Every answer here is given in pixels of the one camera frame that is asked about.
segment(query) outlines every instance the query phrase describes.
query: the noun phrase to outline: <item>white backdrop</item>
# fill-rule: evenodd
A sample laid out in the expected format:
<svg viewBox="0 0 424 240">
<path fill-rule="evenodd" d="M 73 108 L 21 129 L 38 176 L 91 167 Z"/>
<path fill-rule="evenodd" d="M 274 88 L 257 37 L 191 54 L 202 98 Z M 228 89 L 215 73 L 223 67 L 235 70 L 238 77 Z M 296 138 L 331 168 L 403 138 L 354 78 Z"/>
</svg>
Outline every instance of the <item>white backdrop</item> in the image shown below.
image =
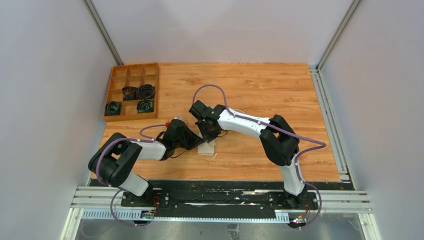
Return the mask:
<svg viewBox="0 0 424 240">
<path fill-rule="evenodd" d="M 2 1 L 0 239 L 59 239 L 115 65 L 81 0 Z"/>
<path fill-rule="evenodd" d="M 364 0 L 322 73 L 384 240 L 423 239 L 424 2 Z"/>
<path fill-rule="evenodd" d="M 352 0 L 94 0 L 124 62 L 317 64 Z"/>
</svg>

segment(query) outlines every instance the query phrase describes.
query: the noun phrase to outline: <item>white arm segment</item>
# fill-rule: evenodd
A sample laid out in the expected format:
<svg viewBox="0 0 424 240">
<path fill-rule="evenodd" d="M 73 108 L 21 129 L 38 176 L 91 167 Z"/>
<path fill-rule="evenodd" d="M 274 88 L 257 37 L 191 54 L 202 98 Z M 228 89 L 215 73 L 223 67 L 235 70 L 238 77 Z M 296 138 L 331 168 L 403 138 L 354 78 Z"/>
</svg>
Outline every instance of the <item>white arm segment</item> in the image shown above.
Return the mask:
<svg viewBox="0 0 424 240">
<path fill-rule="evenodd" d="M 298 175 L 296 174 L 296 156 L 297 154 L 291 159 L 290 166 L 279 166 L 279 170 L 284 181 L 284 190 L 295 196 L 299 195 L 305 187 L 305 184 L 299 180 Z"/>
<path fill-rule="evenodd" d="M 143 159 L 154 159 L 154 160 L 161 160 L 165 154 L 166 147 L 158 142 L 142 142 L 142 141 L 132 141 L 132 143 L 138 144 L 143 147 L 143 149 L 140 152 L 140 155 L 138 155 L 137 160 L 143 160 Z"/>
<path fill-rule="evenodd" d="M 133 143 L 142 146 L 140 155 L 138 155 L 137 160 L 143 159 L 154 159 L 161 160 L 165 154 L 166 147 L 158 142 L 142 142 L 142 141 L 133 141 Z M 147 190 L 149 184 L 144 178 L 138 176 L 137 174 L 130 172 L 126 180 L 119 186 L 136 196 L 141 196 Z"/>
<path fill-rule="evenodd" d="M 245 116 L 264 123 L 269 123 L 270 119 L 267 117 L 257 117 L 251 116 L 244 113 L 235 112 L 236 115 Z M 223 130 L 236 131 L 242 134 L 252 136 L 256 139 L 260 139 L 261 130 L 265 129 L 267 126 L 253 122 L 250 120 L 242 119 L 239 117 L 234 117 L 226 109 L 219 115 L 218 124 Z M 294 163 L 294 156 L 291 159 L 290 166 L 279 166 L 283 180 L 284 180 L 284 190 L 292 195 L 299 195 L 304 189 L 305 184 L 298 179 L 296 174 L 296 166 Z"/>
<path fill-rule="evenodd" d="M 231 108 L 230 110 L 231 112 L 239 116 L 249 117 L 252 119 L 256 119 L 258 121 L 262 121 L 264 123 L 270 122 L 270 119 L 268 117 L 257 117 L 257 116 L 247 115 L 244 113 L 234 112 L 234 110 Z M 258 124 L 257 122 L 235 117 L 231 115 L 226 109 L 219 115 L 218 124 L 223 130 L 231 130 L 231 131 L 239 132 L 242 134 L 252 136 L 258 140 L 259 140 L 259 135 L 261 135 L 261 130 L 267 127 L 263 124 Z"/>
</svg>

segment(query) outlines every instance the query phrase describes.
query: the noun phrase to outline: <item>wooden tabletop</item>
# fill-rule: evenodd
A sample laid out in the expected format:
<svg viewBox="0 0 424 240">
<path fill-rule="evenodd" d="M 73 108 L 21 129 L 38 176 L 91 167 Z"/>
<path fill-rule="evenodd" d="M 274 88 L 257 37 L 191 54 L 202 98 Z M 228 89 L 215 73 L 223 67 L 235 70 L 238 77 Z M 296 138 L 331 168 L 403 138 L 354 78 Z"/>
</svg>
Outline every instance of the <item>wooden tabletop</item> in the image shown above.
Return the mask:
<svg viewBox="0 0 424 240">
<path fill-rule="evenodd" d="M 180 116 L 196 134 L 196 119 L 189 113 L 193 94 L 205 84 L 222 87 L 228 105 L 257 117 L 283 116 L 301 136 L 326 142 L 324 149 L 304 154 L 299 162 L 308 181 L 339 181 L 334 156 L 317 100 L 309 67 L 305 63 L 160 63 L 158 118 L 108 122 L 101 144 L 115 132 L 139 138 L 141 128 L 164 124 Z M 209 106 L 224 104 L 213 87 L 197 95 Z M 165 127 L 144 132 L 156 137 Z M 300 141 L 300 150 L 315 144 Z M 140 160 L 132 169 L 147 179 L 280 181 L 279 168 L 267 159 L 259 140 L 229 131 L 216 139 L 215 158 L 197 150 L 165 161 Z"/>
</svg>

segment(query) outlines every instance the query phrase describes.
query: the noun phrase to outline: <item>wooden table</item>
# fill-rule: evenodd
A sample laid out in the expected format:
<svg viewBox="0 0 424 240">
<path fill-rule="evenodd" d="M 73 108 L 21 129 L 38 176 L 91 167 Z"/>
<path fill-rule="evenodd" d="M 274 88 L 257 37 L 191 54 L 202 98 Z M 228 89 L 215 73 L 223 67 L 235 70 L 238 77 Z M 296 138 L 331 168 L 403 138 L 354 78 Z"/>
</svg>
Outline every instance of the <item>wooden table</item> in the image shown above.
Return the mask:
<svg viewBox="0 0 424 240">
<path fill-rule="evenodd" d="M 221 86 L 230 108 L 257 117 L 283 116 L 298 134 L 326 142 L 324 149 L 300 158 L 308 181 L 339 181 L 334 156 L 317 100 L 309 67 L 305 63 L 160 63 L 158 118 L 108 122 L 101 141 L 120 132 L 139 138 L 141 128 L 164 124 L 180 116 L 196 134 L 196 119 L 189 113 L 193 94 L 205 84 Z M 224 104 L 221 92 L 206 87 L 197 99 L 209 106 Z M 156 137 L 165 127 L 144 132 Z M 300 149 L 315 146 L 300 141 Z M 279 168 L 270 162 L 259 140 L 230 131 L 216 139 L 215 158 L 197 150 L 166 161 L 140 160 L 132 169 L 147 179 L 281 181 Z"/>
</svg>

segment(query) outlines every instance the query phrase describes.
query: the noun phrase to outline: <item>wooden tray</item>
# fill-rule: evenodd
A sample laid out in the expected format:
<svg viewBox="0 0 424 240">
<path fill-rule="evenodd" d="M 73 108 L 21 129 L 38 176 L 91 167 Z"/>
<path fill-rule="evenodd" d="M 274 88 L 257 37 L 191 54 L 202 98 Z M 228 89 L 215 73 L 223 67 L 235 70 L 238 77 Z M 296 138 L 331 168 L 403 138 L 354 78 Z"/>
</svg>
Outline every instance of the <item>wooden tray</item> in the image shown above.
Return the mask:
<svg viewBox="0 0 424 240">
<path fill-rule="evenodd" d="M 154 86 L 153 112 L 137 112 L 140 100 L 124 100 L 123 87 L 140 87 L 143 84 Z M 138 119 L 155 119 L 158 117 L 159 65 L 157 63 L 114 66 L 110 73 L 106 104 L 115 101 L 121 103 L 120 115 L 106 116 L 106 122 L 128 121 Z"/>
</svg>

